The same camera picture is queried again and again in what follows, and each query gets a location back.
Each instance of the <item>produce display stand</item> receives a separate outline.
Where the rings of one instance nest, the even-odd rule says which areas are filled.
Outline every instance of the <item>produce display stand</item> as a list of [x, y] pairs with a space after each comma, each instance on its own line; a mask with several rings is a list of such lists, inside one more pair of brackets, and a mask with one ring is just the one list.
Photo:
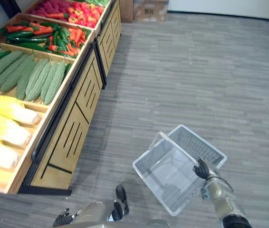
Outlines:
[[[56, 22], [63, 27], [84, 28], [27, 13], [17, 14], [7, 25], [22, 20]], [[24, 150], [16, 149], [21, 155], [17, 166], [12, 170], [0, 168], [1, 193], [71, 194], [69, 185], [72, 174], [121, 34], [119, 1], [109, 1], [95, 29], [85, 28], [91, 32], [75, 59], [6, 44], [5, 37], [0, 35], [3, 50], [33, 53], [35, 59], [65, 60], [72, 64], [50, 105], [42, 104], [40, 98], [34, 102], [24, 102], [26, 107], [37, 111], [42, 118], [35, 126], [24, 126], [33, 136]], [[0, 95], [15, 97], [16, 89], [7, 93], [0, 91]]]

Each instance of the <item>wire basket handle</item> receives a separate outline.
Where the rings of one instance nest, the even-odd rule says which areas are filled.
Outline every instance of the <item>wire basket handle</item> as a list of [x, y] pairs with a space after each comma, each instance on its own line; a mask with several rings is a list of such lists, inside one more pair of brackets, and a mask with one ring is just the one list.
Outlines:
[[164, 134], [163, 132], [158, 132], [156, 137], [154, 138], [152, 144], [150, 145], [150, 147], [153, 147], [157, 141], [158, 136], [161, 136], [164, 140], [170, 142], [172, 145], [174, 145], [175, 147], [177, 147], [180, 151], [182, 151], [194, 164], [194, 166], [199, 167], [199, 163], [185, 150], [183, 150], [177, 143], [175, 143], [172, 139], [170, 139], [166, 134]]

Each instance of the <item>red bell pepper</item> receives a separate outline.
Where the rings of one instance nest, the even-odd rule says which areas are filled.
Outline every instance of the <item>red bell pepper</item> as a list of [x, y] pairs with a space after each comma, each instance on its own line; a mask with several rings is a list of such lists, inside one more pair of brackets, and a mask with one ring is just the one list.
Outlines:
[[33, 33], [34, 33], [34, 35], [43, 35], [43, 34], [48, 34], [48, 33], [52, 33], [52, 32], [53, 32], [52, 27], [48, 26], [48, 27], [46, 27], [44, 29], [40, 29], [40, 30], [35, 31]]
[[7, 29], [8, 33], [11, 33], [11, 32], [22, 31], [22, 30], [25, 29], [26, 27], [27, 27], [27, 26], [23, 26], [23, 25], [20, 25], [20, 26], [7, 25], [7, 26], [6, 26], [6, 29]]

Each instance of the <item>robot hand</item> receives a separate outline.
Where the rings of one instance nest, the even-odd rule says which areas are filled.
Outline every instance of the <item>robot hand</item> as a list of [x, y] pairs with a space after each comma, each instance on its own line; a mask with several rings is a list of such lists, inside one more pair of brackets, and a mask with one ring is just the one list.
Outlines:
[[206, 180], [201, 189], [202, 198], [210, 200], [224, 228], [251, 228], [237, 203], [230, 184], [218, 173], [217, 168], [207, 160], [198, 158], [199, 167], [194, 167], [196, 175]]

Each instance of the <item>red vegetable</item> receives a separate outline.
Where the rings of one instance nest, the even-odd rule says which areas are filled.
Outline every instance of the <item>red vegetable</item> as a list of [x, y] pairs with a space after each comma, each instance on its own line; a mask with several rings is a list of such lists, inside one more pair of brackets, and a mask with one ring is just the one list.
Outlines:
[[30, 32], [34, 32], [33, 28], [31, 28], [31, 27], [26, 27], [26, 28], [24, 28], [22, 31], [30, 31]]
[[68, 18], [69, 15], [67, 13], [50, 13], [50, 14], [47, 14], [46, 17], [60, 19], [60, 18]]
[[51, 50], [51, 51], [57, 51], [57, 46], [56, 45], [49, 45], [48, 47], [47, 47], [47, 49], [49, 49], [49, 50]]
[[40, 29], [38, 31], [35, 31], [34, 32], [34, 35], [43, 35], [43, 34], [48, 34], [48, 33], [52, 33], [53, 32], [53, 29], [51, 26], [48, 26], [44, 29]]
[[21, 26], [9, 26], [9, 25], [7, 25], [6, 29], [10, 33], [10, 32], [21, 31], [21, 30], [25, 29], [26, 27], [27, 26], [23, 26], [23, 25], [21, 25]]
[[79, 41], [79, 39], [81, 38], [81, 36], [82, 36], [82, 34], [83, 34], [83, 31], [81, 30], [81, 29], [77, 29], [76, 30], [76, 37], [74, 38], [74, 41], [77, 43], [78, 41]]

